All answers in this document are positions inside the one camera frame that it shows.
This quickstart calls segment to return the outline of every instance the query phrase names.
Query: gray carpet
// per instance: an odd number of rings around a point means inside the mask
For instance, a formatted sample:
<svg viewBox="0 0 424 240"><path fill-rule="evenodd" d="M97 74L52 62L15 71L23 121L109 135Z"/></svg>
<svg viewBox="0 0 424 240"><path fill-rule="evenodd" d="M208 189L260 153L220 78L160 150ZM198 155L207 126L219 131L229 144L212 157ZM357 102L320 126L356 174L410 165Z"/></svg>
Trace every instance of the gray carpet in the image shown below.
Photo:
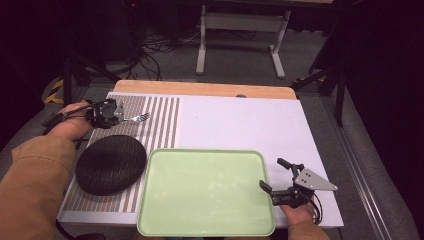
<svg viewBox="0 0 424 240"><path fill-rule="evenodd" d="M251 40L242 40L239 36L227 32L208 34L205 73L195 74L198 44L190 42L169 53L152 55L160 65L165 80L197 81L208 83L229 83L247 85L289 86L296 78L308 76L308 68L325 41L320 33L288 31L283 39L280 57L286 72L286 78L276 78L272 60L267 50L273 41L270 34L257 33ZM156 70L152 60L142 62ZM109 70L120 68L109 65ZM131 79L147 79L144 68L137 65L130 75ZM120 74L125 78L128 73ZM334 104L334 94L323 99L316 93L316 83L298 91L305 110L312 135L324 163L329 180L339 187L336 199L345 226L341 228L344 239L419 239L411 214L401 196L390 181L375 148L347 94L343 111L343 129L337 129L333 117L326 112L328 104ZM89 88L76 88L81 98L98 100L104 98L113 83L104 78L94 78ZM46 108L24 126L0 153L0 176L3 176L11 163L10 150L43 131L39 125L47 114L60 109L58 104L47 104ZM368 209L364 206L363 196L358 191L358 183L351 174L348 157L340 140L340 131L349 142L358 166L366 179L367 186L375 198L378 209L384 219L389 237L382 237L372 224ZM81 226L65 225L70 233L78 235L88 232L104 233L108 239L132 239L134 227ZM331 239L340 239L337 229L325 230Z"/></svg>

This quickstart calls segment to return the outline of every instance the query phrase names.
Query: table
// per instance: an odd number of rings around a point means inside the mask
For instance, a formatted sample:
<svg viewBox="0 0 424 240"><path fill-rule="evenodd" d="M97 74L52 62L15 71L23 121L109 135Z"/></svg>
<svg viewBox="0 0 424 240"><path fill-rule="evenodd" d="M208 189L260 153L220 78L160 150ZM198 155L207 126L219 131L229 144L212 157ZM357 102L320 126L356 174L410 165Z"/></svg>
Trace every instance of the table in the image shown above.
<svg viewBox="0 0 424 240"><path fill-rule="evenodd" d="M317 4L331 4L332 0L297 0L294 2L309 2ZM196 73L201 75L205 68L206 58L206 29L227 29L244 31L275 32L275 43L269 46L274 68L278 78L284 78L285 73L281 64L279 50L291 11L284 11L283 16L263 16L251 14L213 13L202 6L200 17L200 46L197 58Z"/></svg>
<svg viewBox="0 0 424 240"><path fill-rule="evenodd" d="M234 97L239 94L247 98ZM91 141L119 133L139 139L148 153L160 147L258 150L276 190L292 184L291 171L276 163L278 157L304 163L327 178L300 102L290 88L121 80L109 96L124 100L129 112L149 110L153 117L136 128L120 124L109 130L95 130ZM134 226L142 184L140 179L119 196L96 197L79 191L73 180L58 219ZM317 195L324 209L321 226L343 226L333 193L317 191ZM286 227L282 212L274 212L276 226Z"/></svg>

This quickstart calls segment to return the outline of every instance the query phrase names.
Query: light green plastic tray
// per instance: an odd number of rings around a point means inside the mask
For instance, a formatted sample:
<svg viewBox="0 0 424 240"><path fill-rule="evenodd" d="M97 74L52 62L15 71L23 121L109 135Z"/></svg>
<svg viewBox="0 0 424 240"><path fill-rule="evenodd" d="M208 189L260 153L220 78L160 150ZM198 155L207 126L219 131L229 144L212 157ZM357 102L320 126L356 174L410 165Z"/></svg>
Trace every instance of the light green plastic tray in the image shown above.
<svg viewBox="0 0 424 240"><path fill-rule="evenodd" d="M255 151L157 149L150 154L137 223L145 236L268 236L268 182Z"/></svg>

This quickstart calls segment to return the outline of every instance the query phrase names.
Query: black cushion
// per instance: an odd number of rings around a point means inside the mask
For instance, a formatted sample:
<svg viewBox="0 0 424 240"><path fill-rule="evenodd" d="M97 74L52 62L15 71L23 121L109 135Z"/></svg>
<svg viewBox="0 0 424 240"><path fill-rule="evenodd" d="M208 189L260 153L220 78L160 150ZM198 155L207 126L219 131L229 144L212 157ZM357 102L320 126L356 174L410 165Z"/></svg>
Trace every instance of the black cushion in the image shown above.
<svg viewBox="0 0 424 240"><path fill-rule="evenodd" d="M106 196L130 187L146 166L146 150L135 138L112 135L91 144L78 160L75 177L87 193Z"/></svg>

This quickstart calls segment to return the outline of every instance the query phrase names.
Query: black wire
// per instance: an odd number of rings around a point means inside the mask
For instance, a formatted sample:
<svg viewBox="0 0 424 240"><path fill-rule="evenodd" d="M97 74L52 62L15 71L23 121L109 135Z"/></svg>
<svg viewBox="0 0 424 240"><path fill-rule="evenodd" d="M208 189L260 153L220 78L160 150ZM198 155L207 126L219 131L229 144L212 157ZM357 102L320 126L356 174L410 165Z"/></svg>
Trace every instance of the black wire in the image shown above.
<svg viewBox="0 0 424 240"><path fill-rule="evenodd" d="M316 217L314 218L314 224L318 225L322 221L321 212L319 211L319 209L318 209L317 205L314 203L314 201L311 200L310 203L312 204L312 206L314 206L315 212L316 212Z"/></svg>
<svg viewBox="0 0 424 240"><path fill-rule="evenodd" d="M62 116L63 116L62 114L57 114L55 121L51 122L51 124L46 128L46 130L44 130L43 135L47 135L50 132L50 130L52 130L56 125L63 122ZM83 116L69 116L68 118L77 118L77 117L83 117ZM75 146L76 150L79 149L81 142L84 141L84 137L85 137L85 135L77 140L77 144ZM60 232L60 234L62 234L62 236L64 236L66 239L68 239L68 240L75 240L76 239L62 227L62 225L60 224L60 222L57 219L56 219L55 226L56 226L57 230Z"/></svg>
<svg viewBox="0 0 424 240"><path fill-rule="evenodd" d="M314 193L314 195L315 195L315 198L318 200L319 208L321 210L321 221L322 221L322 219L324 217L324 211L322 210L321 200L319 200L318 196L315 193Z"/></svg>
<svg viewBox="0 0 424 240"><path fill-rule="evenodd" d="M148 68L148 67L144 66L144 64L143 64L141 61L139 61L139 62L140 62L140 65L141 65L141 66L144 68L144 70L146 71L147 77L148 77L149 79L151 79L151 78L150 78L149 71L153 71L153 70L151 70L150 68Z"/></svg>
<svg viewBox="0 0 424 240"><path fill-rule="evenodd" d="M86 118L85 116L69 116L67 119L69 118Z"/></svg>
<svg viewBox="0 0 424 240"><path fill-rule="evenodd" d="M146 40L144 41L143 49L148 49L147 51L149 55L154 55L155 53L169 53L177 49L179 46L187 44L191 42L200 32L197 30L196 32L187 33L189 40L186 42L181 42L179 39L177 43L160 36L158 33L150 34L146 36Z"/></svg>
<svg viewBox="0 0 424 240"><path fill-rule="evenodd" d="M139 55L139 56L137 56L137 58L133 60L133 62L131 63L131 65L126 66L126 67L123 67L123 68L118 69L118 70L113 70L113 71L109 71L109 70L108 70L108 72L110 72L110 73L112 73L112 74L121 74L121 73L124 73L124 72L127 72L127 71L131 71L131 69L133 69L133 68L137 65L137 60L138 60L138 58L140 58L140 55ZM99 73L97 73L97 72L93 72L93 71L89 71L89 70L86 70L86 71L87 71L87 72L90 74L90 76L92 76L92 77L103 77L103 75L101 75L101 74L99 74Z"/></svg>
<svg viewBox="0 0 424 240"><path fill-rule="evenodd" d="M155 72L155 71L153 71L153 70L151 70L150 68L148 68L148 67L146 67L146 66L144 66L143 64L142 64L142 62L140 61L140 64L145 68L145 69L148 69L148 70L150 70L151 72L153 72L153 73L156 73L156 81L159 81L159 80L162 80L162 76L161 76L161 74L160 74L160 66L159 66L159 63L156 61L156 59L154 59L152 56L150 56L150 55L146 55L146 59L147 59L147 61L149 61L149 58L150 59L152 59L153 60L153 62L155 62L155 64L156 64L156 67L157 67L157 72Z"/></svg>
<svg viewBox="0 0 424 240"><path fill-rule="evenodd" d="M127 77L126 77L125 79L128 79L128 78L130 77L130 75L131 75L131 70L132 70L132 69L130 69L130 71L128 72L128 75L127 75Z"/></svg>
<svg viewBox="0 0 424 240"><path fill-rule="evenodd" d="M62 114L56 114L52 119L50 119L46 123L46 129L43 131L43 135L47 135L54 127L56 127L59 123L63 121L63 115Z"/></svg>

